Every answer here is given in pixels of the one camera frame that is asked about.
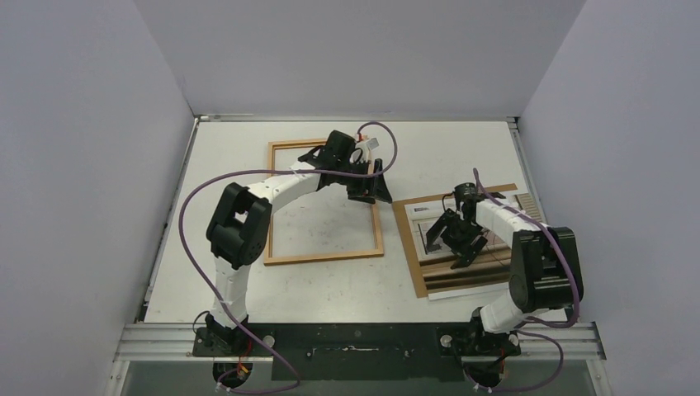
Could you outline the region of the wooden picture frame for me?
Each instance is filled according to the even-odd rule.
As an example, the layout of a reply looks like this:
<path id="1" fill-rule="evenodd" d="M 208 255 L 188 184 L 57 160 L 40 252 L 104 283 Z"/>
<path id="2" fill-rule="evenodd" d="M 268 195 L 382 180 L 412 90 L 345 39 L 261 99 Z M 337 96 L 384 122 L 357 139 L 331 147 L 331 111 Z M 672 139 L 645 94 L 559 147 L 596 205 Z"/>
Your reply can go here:
<path id="1" fill-rule="evenodd" d="M 318 145 L 325 144 L 325 139 L 295 139 L 284 141 L 272 141 L 267 145 L 267 165 L 271 169 L 276 168 L 276 151 L 288 149 L 312 149 Z M 371 210 L 372 236 L 375 247 L 368 250 L 358 250 L 349 252 L 315 253 L 296 256 L 274 257 L 273 256 L 273 223 L 267 235 L 267 245 L 262 255 L 262 262 L 265 266 L 281 266 L 301 264 L 308 262 L 329 262 L 349 259 L 364 259 L 372 257 L 382 257 L 384 255 L 383 236 L 381 232 L 381 220 L 377 204 L 369 205 Z"/>

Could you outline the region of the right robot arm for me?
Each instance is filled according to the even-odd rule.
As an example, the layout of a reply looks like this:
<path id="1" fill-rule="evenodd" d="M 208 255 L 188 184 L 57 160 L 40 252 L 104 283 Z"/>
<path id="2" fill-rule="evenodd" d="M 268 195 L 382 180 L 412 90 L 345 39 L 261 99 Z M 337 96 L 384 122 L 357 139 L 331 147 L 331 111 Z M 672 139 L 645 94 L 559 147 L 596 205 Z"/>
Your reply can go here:
<path id="1" fill-rule="evenodd" d="M 453 190 L 456 207 L 445 207 L 425 242 L 441 239 L 456 260 L 453 270 L 471 266 L 490 235 L 510 250 L 508 289 L 474 311 L 462 336 L 451 346 L 466 356 L 506 356 L 519 352 L 516 328 L 539 322 L 548 310 L 580 308 L 584 287 L 574 233 L 546 225 L 480 183 Z"/>

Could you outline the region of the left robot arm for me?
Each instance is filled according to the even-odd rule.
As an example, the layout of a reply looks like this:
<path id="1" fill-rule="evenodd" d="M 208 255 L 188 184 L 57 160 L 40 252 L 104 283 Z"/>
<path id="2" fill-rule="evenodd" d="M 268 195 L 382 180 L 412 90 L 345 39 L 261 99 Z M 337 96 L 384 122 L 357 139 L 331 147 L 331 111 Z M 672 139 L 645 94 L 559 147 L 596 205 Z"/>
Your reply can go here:
<path id="1" fill-rule="evenodd" d="M 205 236 L 215 259 L 215 277 L 203 279 L 215 302 L 205 326 L 196 330 L 194 356 L 238 356 L 255 336 L 245 327 L 252 265 L 267 246 L 277 210 L 326 186 L 344 186 L 349 200 L 374 205 L 390 203 L 385 183 L 387 166 L 372 152 L 376 139 L 334 130 L 323 144 L 283 170 L 263 170 L 267 179 L 247 186 L 236 182 L 221 193 Z"/>

